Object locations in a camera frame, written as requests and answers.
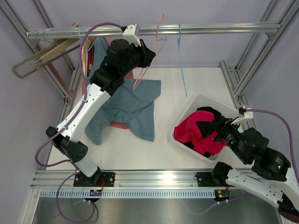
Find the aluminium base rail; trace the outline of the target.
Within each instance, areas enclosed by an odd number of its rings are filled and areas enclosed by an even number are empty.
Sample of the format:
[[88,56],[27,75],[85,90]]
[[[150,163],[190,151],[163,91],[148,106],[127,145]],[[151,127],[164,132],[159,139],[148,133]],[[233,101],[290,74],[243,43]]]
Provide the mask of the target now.
[[[211,169],[111,170],[114,189],[194,189],[198,187],[197,173],[211,173]],[[74,170],[36,171],[32,189],[56,189]]]

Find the aluminium hanging rail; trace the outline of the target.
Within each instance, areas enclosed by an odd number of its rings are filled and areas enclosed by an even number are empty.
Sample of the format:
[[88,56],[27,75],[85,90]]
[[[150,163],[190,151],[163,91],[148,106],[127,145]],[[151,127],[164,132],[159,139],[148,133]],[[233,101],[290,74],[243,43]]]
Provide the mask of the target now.
[[[229,24],[197,24],[182,25],[182,35],[195,34],[225,34],[225,33],[275,33],[281,27],[278,22],[229,23]],[[82,27],[82,35],[91,29]],[[138,35],[155,35],[157,25],[140,26]],[[179,27],[175,25],[161,25],[159,35],[178,35]],[[49,40],[62,38],[79,38],[78,27],[73,28],[40,28],[25,32],[31,40]]]

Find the grey t shirt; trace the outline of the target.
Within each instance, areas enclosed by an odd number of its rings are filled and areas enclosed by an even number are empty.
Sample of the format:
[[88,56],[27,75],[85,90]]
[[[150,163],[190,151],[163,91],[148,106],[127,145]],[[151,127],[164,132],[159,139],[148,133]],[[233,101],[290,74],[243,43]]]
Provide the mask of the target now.
[[85,134],[95,145],[102,143],[101,131],[112,122],[126,125],[138,138],[154,141],[154,100],[161,94],[160,80],[125,78],[117,91],[101,106],[85,128]]

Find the light blue wire hanger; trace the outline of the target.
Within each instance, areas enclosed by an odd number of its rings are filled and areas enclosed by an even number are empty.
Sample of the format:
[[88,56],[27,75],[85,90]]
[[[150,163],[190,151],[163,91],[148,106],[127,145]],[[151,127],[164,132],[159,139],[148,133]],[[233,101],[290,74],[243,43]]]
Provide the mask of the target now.
[[182,77],[182,82],[184,86],[184,92],[185,96],[187,97],[187,89],[186,89],[186,84],[185,84],[185,76],[184,76],[184,70],[183,70],[183,64],[182,64],[182,56],[181,56],[181,36],[182,36],[182,25],[181,23],[178,25],[179,27],[179,32],[177,35],[177,45],[178,45],[178,57],[179,57],[179,66],[180,66],[180,71],[181,71],[181,77]]

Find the white plastic basket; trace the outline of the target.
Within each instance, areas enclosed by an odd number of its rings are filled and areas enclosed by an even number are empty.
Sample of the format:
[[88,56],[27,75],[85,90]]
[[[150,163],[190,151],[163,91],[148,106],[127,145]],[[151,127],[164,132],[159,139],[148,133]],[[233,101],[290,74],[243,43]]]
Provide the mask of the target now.
[[221,115],[234,119],[238,112],[234,107],[221,100],[205,94],[198,94],[193,97],[176,121],[170,133],[171,140],[187,152],[207,162],[216,163],[227,145],[223,141],[213,141],[213,137],[217,134],[216,131],[208,138],[203,138],[196,122],[211,122]]

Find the pink hanger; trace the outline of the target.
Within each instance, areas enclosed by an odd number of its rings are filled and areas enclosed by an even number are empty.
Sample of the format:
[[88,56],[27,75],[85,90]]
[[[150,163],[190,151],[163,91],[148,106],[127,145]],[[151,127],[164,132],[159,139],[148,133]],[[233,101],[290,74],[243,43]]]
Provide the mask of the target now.
[[[156,52],[156,56],[158,56],[158,54],[161,52],[161,50],[163,49],[164,45],[166,44],[167,42],[167,37],[164,37],[164,38],[160,38],[159,37],[159,29],[160,29],[160,26],[162,24],[164,20],[164,13],[161,13],[160,15],[160,18],[159,18],[159,21],[158,21],[158,25],[157,25],[157,28],[156,28],[156,33],[155,33],[155,40],[154,40],[154,43],[151,47],[151,50],[154,51],[155,48],[156,48],[156,44],[158,42],[163,42],[163,44],[161,45],[161,48]],[[134,85],[133,85],[133,90],[135,91],[136,88],[138,87],[139,83],[141,82],[141,80],[143,79],[143,77],[145,76],[145,74],[147,73],[149,69],[149,66],[146,67],[146,68],[142,68],[140,74],[138,75]]]

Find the red t shirt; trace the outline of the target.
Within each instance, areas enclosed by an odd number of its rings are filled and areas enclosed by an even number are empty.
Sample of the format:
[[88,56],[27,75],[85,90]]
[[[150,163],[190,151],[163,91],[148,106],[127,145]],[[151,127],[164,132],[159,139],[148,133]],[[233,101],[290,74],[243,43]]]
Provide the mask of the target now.
[[221,113],[214,109],[198,108],[186,119],[184,119],[178,126],[174,128],[174,139],[200,155],[214,156],[221,152],[226,146],[223,141],[215,142],[212,140],[217,133],[213,132],[208,138],[203,138],[198,126],[197,121],[213,121],[215,118],[221,116]]

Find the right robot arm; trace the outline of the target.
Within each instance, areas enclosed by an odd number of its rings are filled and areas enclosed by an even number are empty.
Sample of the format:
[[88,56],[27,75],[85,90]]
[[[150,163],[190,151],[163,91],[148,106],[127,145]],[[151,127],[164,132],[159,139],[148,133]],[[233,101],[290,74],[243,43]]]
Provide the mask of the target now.
[[239,132],[233,121],[220,117],[210,122],[215,141],[224,141],[232,152],[259,177],[271,184],[247,177],[224,162],[218,162],[212,177],[217,184],[239,187],[272,205],[281,216],[299,222],[299,174],[295,164],[281,152],[268,147],[269,140],[256,129]]

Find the tan wooden clip hanger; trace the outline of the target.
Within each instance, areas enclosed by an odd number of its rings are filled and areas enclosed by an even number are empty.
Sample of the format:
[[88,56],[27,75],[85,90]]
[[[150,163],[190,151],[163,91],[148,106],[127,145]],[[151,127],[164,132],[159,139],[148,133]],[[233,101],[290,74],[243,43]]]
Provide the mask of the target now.
[[78,41],[78,38],[57,39],[48,47],[35,54],[33,59],[30,60],[30,64],[34,69],[41,70],[49,63],[77,49],[80,45],[75,46],[74,44]]

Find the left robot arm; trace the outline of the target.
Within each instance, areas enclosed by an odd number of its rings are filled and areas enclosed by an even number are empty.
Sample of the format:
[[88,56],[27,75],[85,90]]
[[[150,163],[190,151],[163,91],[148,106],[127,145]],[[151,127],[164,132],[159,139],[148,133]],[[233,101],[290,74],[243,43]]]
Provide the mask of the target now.
[[125,39],[112,41],[81,100],[57,127],[47,128],[46,135],[51,143],[86,177],[100,174],[100,168],[88,155],[88,147],[80,142],[86,126],[124,83],[124,77],[136,67],[150,66],[155,56],[143,40],[139,44],[129,43]]

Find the dusty pink garment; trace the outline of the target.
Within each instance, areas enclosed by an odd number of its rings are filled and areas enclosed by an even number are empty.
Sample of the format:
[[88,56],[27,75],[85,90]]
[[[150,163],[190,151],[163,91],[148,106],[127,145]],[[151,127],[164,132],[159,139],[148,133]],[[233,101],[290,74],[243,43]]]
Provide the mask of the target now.
[[[92,40],[93,42],[93,47],[88,51],[88,61],[87,61],[87,76],[86,77],[89,77],[90,74],[91,74],[91,70],[92,70],[92,67],[93,65],[95,64],[94,62],[94,52],[95,52],[95,47],[94,47],[94,44],[96,44],[97,42],[99,42],[100,44],[100,49],[103,49],[104,50],[104,53],[106,52],[106,48],[110,45],[108,40],[105,38],[105,37],[92,37],[92,38],[89,38]],[[130,71],[126,76],[125,78],[133,78],[133,72]],[[116,128],[120,128],[120,129],[129,129],[129,127],[125,124],[122,124],[122,123],[117,123],[117,122],[111,122],[110,123],[110,126],[113,126],[113,127],[116,127]]]

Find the olive green hanger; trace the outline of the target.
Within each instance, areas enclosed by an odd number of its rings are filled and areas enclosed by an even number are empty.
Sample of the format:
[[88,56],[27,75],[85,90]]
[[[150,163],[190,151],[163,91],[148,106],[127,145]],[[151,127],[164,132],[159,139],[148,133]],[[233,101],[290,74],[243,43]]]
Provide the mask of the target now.
[[15,64],[13,67],[12,67],[12,73],[17,76],[19,79],[23,79],[23,78],[26,78],[28,77],[29,75],[31,75],[32,73],[38,71],[38,69],[34,69],[32,67],[32,65],[30,64],[30,60],[33,59],[33,57],[35,56],[32,55],[31,57],[21,61],[20,63],[17,63]]

